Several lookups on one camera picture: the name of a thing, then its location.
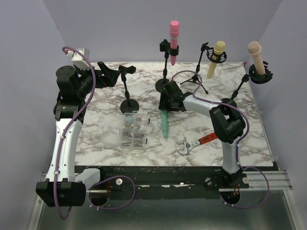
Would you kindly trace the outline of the mint green toy microphone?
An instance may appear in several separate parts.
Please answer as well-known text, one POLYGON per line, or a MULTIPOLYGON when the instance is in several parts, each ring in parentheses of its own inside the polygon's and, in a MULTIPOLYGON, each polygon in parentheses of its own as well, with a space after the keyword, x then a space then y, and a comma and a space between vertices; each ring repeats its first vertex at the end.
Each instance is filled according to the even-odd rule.
POLYGON ((163 137, 168 138, 168 115, 167 110, 161 111, 161 125, 162 125, 162 132, 163 137))

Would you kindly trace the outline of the black round-base stand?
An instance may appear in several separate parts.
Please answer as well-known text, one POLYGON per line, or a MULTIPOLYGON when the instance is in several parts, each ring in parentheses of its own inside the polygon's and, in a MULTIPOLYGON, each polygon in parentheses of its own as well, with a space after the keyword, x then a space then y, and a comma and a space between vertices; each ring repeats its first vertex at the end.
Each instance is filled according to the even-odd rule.
POLYGON ((169 82, 169 79, 167 79, 167 61, 170 55, 177 56, 179 54, 179 45, 177 45, 176 48, 171 48, 170 43, 164 39, 160 44, 159 44, 160 52, 164 52, 164 58, 165 58, 165 66, 163 69, 163 78, 159 79, 156 84, 155 88, 158 92, 162 92, 163 90, 163 85, 169 82))
POLYGON ((121 112, 124 113, 133 113, 135 111, 139 110, 139 104, 136 100, 130 98, 130 93, 127 88, 126 84, 126 75, 127 74, 134 74, 136 72, 136 68, 134 66, 125 67, 120 65, 118 68, 120 74, 121 74, 121 80, 124 84, 125 89, 125 100, 120 105, 121 112))

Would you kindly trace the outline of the black tripod shock-mount stand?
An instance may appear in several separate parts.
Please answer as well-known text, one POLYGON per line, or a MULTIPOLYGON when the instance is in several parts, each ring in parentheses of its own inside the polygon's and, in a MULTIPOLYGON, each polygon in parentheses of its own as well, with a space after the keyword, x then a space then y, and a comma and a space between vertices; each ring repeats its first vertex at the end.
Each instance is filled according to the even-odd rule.
MULTIPOLYGON (((196 66, 196 70, 195 70, 196 73, 194 73, 193 76, 190 77, 189 79, 187 79, 187 80, 181 82, 180 85, 183 85, 183 84, 186 84, 186 83, 193 83, 193 84, 196 84, 196 85, 200 86, 200 87, 204 90, 204 92, 205 92, 206 94, 209 94, 209 91, 204 87, 204 83, 201 83, 201 79, 200 79, 200 77, 199 77, 198 75, 204 73, 204 71, 201 71, 202 59, 203 59, 203 57, 206 57, 206 58, 207 58, 207 51, 208 51, 208 48, 213 48, 213 47, 214 47, 214 46, 209 46, 209 43, 208 43, 208 42, 207 42, 207 43, 203 43, 203 44, 201 45, 201 53, 200 53, 200 57, 199 57, 199 60, 198 60, 197 66, 196 66)), ((207 72, 208 72, 210 63, 211 63, 211 62, 209 61, 209 62, 208 62, 208 68, 206 69, 207 72)))

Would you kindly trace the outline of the pink toy microphone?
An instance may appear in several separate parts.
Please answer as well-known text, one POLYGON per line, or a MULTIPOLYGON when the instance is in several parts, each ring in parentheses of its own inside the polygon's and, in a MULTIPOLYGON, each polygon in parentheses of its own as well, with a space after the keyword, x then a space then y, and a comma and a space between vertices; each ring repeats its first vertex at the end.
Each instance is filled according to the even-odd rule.
POLYGON ((178 21, 172 21, 170 23, 169 34, 170 34, 170 47, 176 49, 178 46, 178 37, 180 32, 180 24, 178 21))

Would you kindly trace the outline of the yellow toy microphone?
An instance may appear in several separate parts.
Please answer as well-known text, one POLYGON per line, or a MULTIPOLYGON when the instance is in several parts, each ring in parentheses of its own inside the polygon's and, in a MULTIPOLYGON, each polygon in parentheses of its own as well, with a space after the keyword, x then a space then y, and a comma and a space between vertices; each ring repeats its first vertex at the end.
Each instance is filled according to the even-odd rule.
POLYGON ((208 48, 207 58, 211 62, 207 72, 207 78, 210 79, 214 74, 217 64, 223 63, 226 59, 225 42, 218 41, 213 48, 208 48))

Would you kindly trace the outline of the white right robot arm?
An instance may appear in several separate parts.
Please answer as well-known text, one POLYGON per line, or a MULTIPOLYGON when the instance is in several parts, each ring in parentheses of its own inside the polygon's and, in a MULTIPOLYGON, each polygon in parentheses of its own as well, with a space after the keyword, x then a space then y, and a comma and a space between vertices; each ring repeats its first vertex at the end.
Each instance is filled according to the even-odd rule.
POLYGON ((238 182, 240 170, 239 143, 249 132, 249 121, 231 98, 211 101, 200 98, 195 92, 183 93, 175 81, 163 85, 160 107, 169 111, 191 111, 211 119, 214 132, 222 143, 223 186, 230 188, 238 182))

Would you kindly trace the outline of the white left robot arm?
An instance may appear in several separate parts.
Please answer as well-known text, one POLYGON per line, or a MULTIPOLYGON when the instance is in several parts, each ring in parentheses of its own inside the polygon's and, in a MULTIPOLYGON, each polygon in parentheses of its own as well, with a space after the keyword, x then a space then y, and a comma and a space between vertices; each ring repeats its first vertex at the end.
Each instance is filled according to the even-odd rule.
POLYGON ((92 186, 102 189, 106 177, 99 169, 85 169, 75 174, 74 160, 79 134, 85 117, 85 98, 93 83, 98 89, 114 87, 120 72, 103 62, 92 71, 76 66, 62 66, 56 71, 59 94, 53 109, 56 120, 56 140, 49 170, 44 182, 36 184, 35 191, 48 207, 79 207, 85 202, 86 192, 92 186))

